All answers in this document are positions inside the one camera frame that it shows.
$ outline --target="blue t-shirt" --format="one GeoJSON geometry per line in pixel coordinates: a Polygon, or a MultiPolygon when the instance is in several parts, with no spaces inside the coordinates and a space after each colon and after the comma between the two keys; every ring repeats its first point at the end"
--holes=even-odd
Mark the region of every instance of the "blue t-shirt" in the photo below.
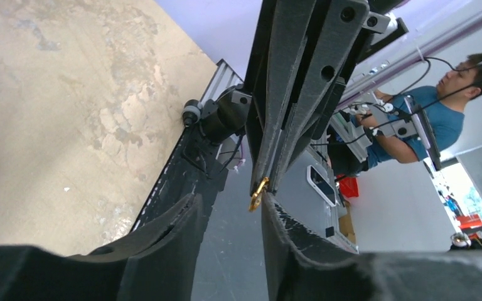
{"type": "MultiPolygon", "coordinates": [[[[437,101],[437,89],[435,87],[420,87],[406,92],[405,95],[413,96],[416,103],[425,107],[432,102],[437,101]]],[[[399,108],[406,112],[409,112],[407,106],[404,103],[404,97],[395,97],[391,103],[395,108],[399,108]]],[[[464,114],[454,111],[441,102],[436,102],[426,108],[426,115],[429,119],[437,146],[440,151],[452,146],[463,129],[464,114]]],[[[389,115],[389,120],[396,120],[397,116],[389,115]]],[[[403,139],[407,145],[409,145],[419,160],[424,160],[427,157],[427,151],[422,145],[422,142],[417,138],[403,139]]],[[[393,159],[383,147],[374,139],[372,145],[367,149],[368,153],[368,168],[373,168],[378,163],[393,159]]]]}

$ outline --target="bolt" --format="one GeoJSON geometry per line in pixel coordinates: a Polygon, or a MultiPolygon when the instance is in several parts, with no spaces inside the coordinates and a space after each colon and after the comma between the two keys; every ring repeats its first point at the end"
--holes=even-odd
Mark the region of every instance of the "bolt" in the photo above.
{"type": "Polygon", "coordinates": [[[353,8],[345,8],[341,12],[341,20],[343,20],[346,23],[354,20],[355,16],[356,16],[356,12],[354,11],[353,8]]]}
{"type": "Polygon", "coordinates": [[[378,18],[376,18],[376,17],[370,17],[367,20],[367,26],[368,27],[374,27],[374,26],[376,26],[376,24],[378,24],[378,18]]]}

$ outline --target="screw hole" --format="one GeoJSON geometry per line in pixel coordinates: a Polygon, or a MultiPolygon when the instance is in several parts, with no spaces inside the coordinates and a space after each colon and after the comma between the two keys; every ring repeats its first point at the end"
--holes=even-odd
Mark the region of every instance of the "screw hole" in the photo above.
{"type": "Polygon", "coordinates": [[[335,75],[335,70],[332,66],[326,66],[321,70],[321,77],[323,80],[329,82],[335,75]]]}
{"type": "Polygon", "coordinates": [[[370,17],[367,20],[368,27],[374,27],[374,26],[376,26],[376,24],[378,24],[378,18],[376,18],[376,17],[370,17]]]}
{"type": "Polygon", "coordinates": [[[343,20],[344,22],[350,22],[354,20],[355,16],[356,11],[350,7],[343,9],[343,11],[341,12],[341,20],[343,20]]]}

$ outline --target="screen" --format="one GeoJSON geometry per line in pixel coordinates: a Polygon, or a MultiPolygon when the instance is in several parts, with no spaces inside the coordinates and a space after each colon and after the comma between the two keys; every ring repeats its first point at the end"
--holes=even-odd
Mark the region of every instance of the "screen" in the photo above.
{"type": "Polygon", "coordinates": [[[313,184],[317,186],[320,191],[328,198],[330,202],[335,204],[335,191],[333,188],[326,182],[326,180],[315,170],[313,166],[310,167],[310,178],[313,184]]]}

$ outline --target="metal pole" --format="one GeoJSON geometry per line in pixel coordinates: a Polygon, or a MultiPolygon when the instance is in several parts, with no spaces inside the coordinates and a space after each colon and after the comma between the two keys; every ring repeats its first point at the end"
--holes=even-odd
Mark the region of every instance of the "metal pole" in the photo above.
{"type": "Polygon", "coordinates": [[[443,33],[437,35],[435,38],[431,39],[431,41],[419,47],[420,51],[417,51],[417,49],[411,50],[403,59],[385,69],[381,69],[374,75],[366,75],[350,87],[347,87],[336,109],[341,110],[346,108],[363,93],[372,91],[384,83],[387,83],[394,76],[408,69],[413,64],[422,61],[423,57],[431,56],[434,53],[457,43],[481,28],[482,10],[477,12],[472,18],[469,18],[464,24],[454,25],[443,33]]]}

